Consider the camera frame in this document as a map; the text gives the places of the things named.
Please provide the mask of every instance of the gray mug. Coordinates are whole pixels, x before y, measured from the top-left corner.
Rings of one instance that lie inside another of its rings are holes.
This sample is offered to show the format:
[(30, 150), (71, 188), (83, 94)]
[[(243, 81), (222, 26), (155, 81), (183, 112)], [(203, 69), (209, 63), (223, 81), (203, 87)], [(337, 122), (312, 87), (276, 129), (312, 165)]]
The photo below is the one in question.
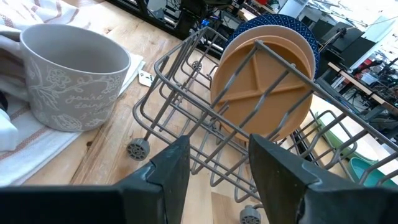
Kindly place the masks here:
[(60, 131), (87, 131), (112, 113), (130, 67), (129, 54), (95, 32), (61, 24), (21, 33), (30, 108)]

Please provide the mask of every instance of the paper tag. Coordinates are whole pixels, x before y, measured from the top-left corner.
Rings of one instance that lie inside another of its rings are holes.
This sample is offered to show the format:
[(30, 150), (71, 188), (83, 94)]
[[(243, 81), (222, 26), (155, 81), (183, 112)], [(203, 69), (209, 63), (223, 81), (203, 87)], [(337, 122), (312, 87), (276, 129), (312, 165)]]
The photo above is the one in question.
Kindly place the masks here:
[(139, 70), (139, 76), (138, 76), (139, 83), (150, 87), (152, 85), (152, 82), (154, 81), (154, 79), (155, 79), (154, 76), (151, 75), (150, 73)]

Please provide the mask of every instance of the striped towel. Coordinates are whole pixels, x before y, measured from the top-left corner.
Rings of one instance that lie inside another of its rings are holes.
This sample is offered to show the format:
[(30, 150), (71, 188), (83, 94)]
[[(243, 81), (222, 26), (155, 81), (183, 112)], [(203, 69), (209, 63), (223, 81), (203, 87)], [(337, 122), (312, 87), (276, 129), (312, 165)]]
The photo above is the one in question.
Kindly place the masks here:
[[(90, 28), (78, 8), (59, 0), (0, 0), (0, 82), (7, 79), (24, 87), (23, 63), (15, 56), (20, 53), (19, 44), (7, 40), (18, 42), (22, 30), (40, 23)], [(131, 55), (121, 93), (143, 66), (141, 56)], [(0, 152), (0, 186), (23, 183), (81, 134), (50, 129), (34, 118), (28, 103), (10, 96), (7, 99), (7, 113), (19, 131), (19, 140), (14, 151)]]

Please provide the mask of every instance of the dish rack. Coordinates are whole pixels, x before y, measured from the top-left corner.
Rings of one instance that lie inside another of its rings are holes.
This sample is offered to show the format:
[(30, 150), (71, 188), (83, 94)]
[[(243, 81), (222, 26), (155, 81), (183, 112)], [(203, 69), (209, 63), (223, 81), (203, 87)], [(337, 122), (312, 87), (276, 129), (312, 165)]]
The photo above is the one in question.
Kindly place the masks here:
[[(353, 180), (353, 178), (344, 166), (343, 161), (350, 154), (354, 153), (356, 150), (355, 142), (363, 136), (371, 134), (381, 142), (386, 143), (388, 146), (398, 151), (398, 147), (394, 143), (390, 142), (390, 140), (381, 133), (377, 132), (361, 118), (328, 95), (314, 84), (312, 80), (309, 80), (305, 75), (295, 69), (294, 65), (286, 62), (282, 57), (258, 40), (236, 72), (231, 76), (224, 90), (215, 98), (214, 102), (210, 102), (210, 85), (212, 76), (218, 68), (218, 61), (209, 56), (209, 51), (212, 51), (211, 46), (214, 46), (214, 43), (218, 39), (224, 39), (224, 37), (213, 29), (206, 27), (192, 34), (189, 38), (178, 44), (170, 52), (156, 61), (154, 65), (156, 73), (154, 82), (150, 86), (148, 92), (134, 105), (132, 111), (134, 119), (146, 130), (146, 134), (143, 138), (135, 138), (127, 146), (127, 151), (133, 159), (142, 161), (147, 157), (150, 152), (148, 138), (151, 135), (161, 139), (166, 144), (170, 144), (179, 136), (186, 134), (190, 136), (191, 139), (192, 175), (198, 174), (203, 168), (207, 168), (211, 172), (210, 185), (212, 187), (216, 187), (222, 182), (229, 182), (234, 186), (234, 199), (236, 202), (240, 203), (248, 198), (253, 198), (260, 202), (261, 199), (259, 198), (249, 171), (250, 167), (248, 165), (246, 142), (241, 142), (234, 136), (239, 133), (249, 138), (249, 134), (243, 130), (245, 123), (256, 114), (264, 103), (267, 95), (288, 73), (298, 76), (304, 84), (310, 86), (311, 90), (303, 99), (298, 102), (292, 102), (291, 109), (286, 112), (284, 118), (280, 121), (279, 127), (265, 136), (265, 138), (274, 141), (277, 138), (279, 129), (284, 125), (289, 114), (291, 114), (306, 97), (311, 94), (317, 94), (333, 104), (343, 113), (339, 116), (334, 115), (335, 119), (319, 130), (319, 125), (317, 125), (316, 120), (324, 114), (331, 112), (326, 111), (319, 114), (317, 117), (310, 112), (314, 117), (313, 121), (302, 129), (296, 130), (283, 140), (275, 142), (275, 144), (298, 154), (298, 156), (308, 158), (312, 155), (317, 141), (319, 141), (330, 128), (337, 124), (342, 125), (341, 120), (345, 117), (350, 117), (363, 127), (363, 131), (354, 136), (351, 136), (350, 133), (346, 131), (347, 134), (350, 135), (350, 139), (344, 142), (340, 147), (330, 148), (328, 152), (333, 153), (333, 158), (323, 167), (325, 169), (330, 169), (334, 165), (340, 164), (351, 180)], [(210, 44), (209, 47), (204, 52), (197, 50), (196, 46), (204, 42), (208, 42)], [(235, 125), (223, 117), (223, 113), (228, 110), (228, 102), (225, 102), (218, 111), (215, 111), (214, 107), (234, 82), (234, 78), (239, 75), (239, 71), (249, 62), (249, 59), (258, 50), (263, 50), (270, 54), (286, 68), (286, 71), (263, 93), (252, 113), (249, 114), (241, 124)], [(159, 95), (164, 98), (164, 102), (159, 102)], [(156, 96), (157, 98), (155, 101), (150, 100), (152, 97)], [(233, 132), (227, 133), (221, 128), (221, 123), (230, 126)], [(318, 131), (318, 133), (313, 140), (307, 141), (308, 136), (311, 133), (315, 133), (315, 131)], [(307, 147), (305, 147), (303, 151), (302, 143), (305, 141), (309, 142), (309, 144), (307, 144)], [(340, 152), (351, 145), (355, 147), (353, 147), (350, 152), (340, 156)], [(231, 162), (232, 154), (235, 158), (233, 162)], [(318, 157), (312, 157), (312, 162), (317, 163), (325, 154), (326, 153)], [(368, 172), (365, 172), (362, 176), (359, 184), (364, 183), (369, 172), (387, 164), (397, 157), (398, 152), (371, 166), (367, 170)], [(398, 170), (395, 170), (386, 175), (385, 179), (381, 180), (379, 184), (382, 184), (383, 181), (397, 174)], [(240, 222), (242, 224), (260, 223), (260, 214), (256, 209), (261, 207), (261, 204), (246, 206), (245, 209), (241, 211)]]

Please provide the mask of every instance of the blue plate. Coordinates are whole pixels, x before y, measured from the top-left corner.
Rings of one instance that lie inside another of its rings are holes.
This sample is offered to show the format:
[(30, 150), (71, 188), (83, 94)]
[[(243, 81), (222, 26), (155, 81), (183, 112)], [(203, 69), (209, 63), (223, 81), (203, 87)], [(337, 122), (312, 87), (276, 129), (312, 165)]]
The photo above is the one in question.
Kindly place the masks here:
[(255, 28), (257, 26), (263, 26), (263, 25), (279, 25), (279, 26), (284, 26), (288, 27), (299, 34), (301, 34), (305, 40), (310, 44), (313, 54), (315, 56), (315, 76), (317, 76), (318, 73), (318, 68), (319, 68), (319, 49), (318, 49), (318, 43), (314, 35), (312, 34), (311, 30), (301, 21), (282, 14), (267, 14), (267, 15), (262, 15), (259, 17), (256, 17), (254, 19), (251, 19), (244, 24), (241, 24), (235, 31), (234, 33), (229, 37), (226, 45), (228, 46), (229, 43), (233, 39), (235, 39), (238, 35), (242, 34), (243, 32), (247, 31), (248, 29)]

